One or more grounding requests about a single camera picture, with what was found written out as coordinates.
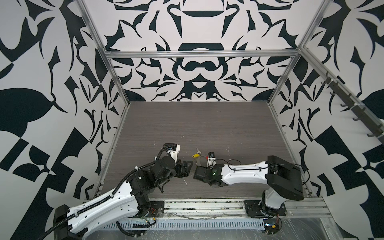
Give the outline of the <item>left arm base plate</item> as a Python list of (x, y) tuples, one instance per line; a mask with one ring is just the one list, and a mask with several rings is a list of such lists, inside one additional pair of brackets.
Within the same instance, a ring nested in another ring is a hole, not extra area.
[(150, 201), (150, 207), (144, 211), (145, 217), (160, 217), (164, 214), (165, 202), (164, 201)]

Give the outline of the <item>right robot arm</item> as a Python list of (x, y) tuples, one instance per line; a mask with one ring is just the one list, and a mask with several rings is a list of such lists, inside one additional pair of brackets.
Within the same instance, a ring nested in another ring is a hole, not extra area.
[(232, 165), (230, 161), (211, 161), (206, 167), (198, 166), (194, 179), (211, 187), (235, 184), (262, 184), (269, 186), (259, 203), (262, 211), (278, 211), (287, 200), (304, 199), (302, 166), (287, 162), (277, 156), (268, 156), (264, 162), (249, 165)]

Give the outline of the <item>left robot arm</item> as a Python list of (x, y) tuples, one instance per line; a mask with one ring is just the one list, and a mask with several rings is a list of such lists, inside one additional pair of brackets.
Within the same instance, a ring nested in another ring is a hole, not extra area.
[(149, 213), (148, 195), (161, 189), (171, 178), (186, 178), (192, 161), (164, 156), (153, 165), (128, 173), (111, 191), (75, 207), (62, 205), (55, 210), (54, 239), (83, 240), (99, 229), (125, 218), (140, 218)]

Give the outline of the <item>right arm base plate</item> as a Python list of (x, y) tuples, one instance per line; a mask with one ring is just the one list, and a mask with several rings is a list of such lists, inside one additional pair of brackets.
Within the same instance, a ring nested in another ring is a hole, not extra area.
[(272, 209), (262, 204), (261, 200), (245, 200), (246, 214), (250, 218), (261, 219), (261, 218), (273, 218), (275, 216), (286, 216), (285, 204), (279, 209)]

